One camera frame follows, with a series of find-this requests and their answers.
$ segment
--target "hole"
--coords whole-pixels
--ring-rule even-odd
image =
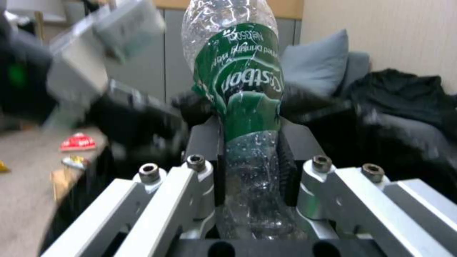
[[[227,242],[216,242],[209,248],[208,257],[235,257],[235,248]]]
[[[191,156],[191,162],[199,162],[201,160],[202,160],[202,158],[200,156],[198,156],[198,155],[192,155]]]
[[[343,206],[343,201],[341,200],[341,197],[336,197],[335,202],[338,206]]]
[[[368,166],[368,169],[373,171],[373,172],[378,172],[379,171],[379,168],[376,167],[376,166]]]
[[[340,257],[340,251],[329,242],[320,241],[314,244],[313,254],[316,257]]]
[[[144,171],[151,171],[151,170],[153,170],[154,168],[155,168],[154,166],[150,165],[150,166],[144,167],[143,170],[144,170]]]
[[[325,158],[323,156],[317,157],[317,160],[320,161],[320,162],[327,162],[327,158]]]

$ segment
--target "gray cushion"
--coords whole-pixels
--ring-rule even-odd
[[[370,55],[368,53],[349,52],[343,81],[333,96],[338,97],[344,95],[354,81],[363,78],[369,71]]]
[[[332,96],[343,80],[348,53],[346,30],[311,44],[288,46],[281,58],[286,85]]]

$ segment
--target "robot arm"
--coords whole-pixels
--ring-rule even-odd
[[[0,72],[7,78],[0,86],[2,112],[45,127],[71,127],[89,119],[127,147],[153,134],[172,140],[186,130],[179,113],[110,80],[104,65],[107,51],[125,62],[141,50],[135,44],[140,37],[152,39],[164,28],[151,1],[125,1],[113,10],[102,7],[47,49],[27,33],[13,31],[1,16],[0,63],[5,68]]]

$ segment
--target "green bottle label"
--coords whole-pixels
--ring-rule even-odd
[[[279,130],[284,78],[278,38],[268,27],[242,23],[212,36],[195,60],[194,81],[221,115],[225,141]]]

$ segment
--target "dark clothing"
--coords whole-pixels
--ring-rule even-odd
[[[372,72],[351,85],[348,97],[385,114],[428,123],[457,139],[457,112],[439,76],[418,77],[391,69]]]

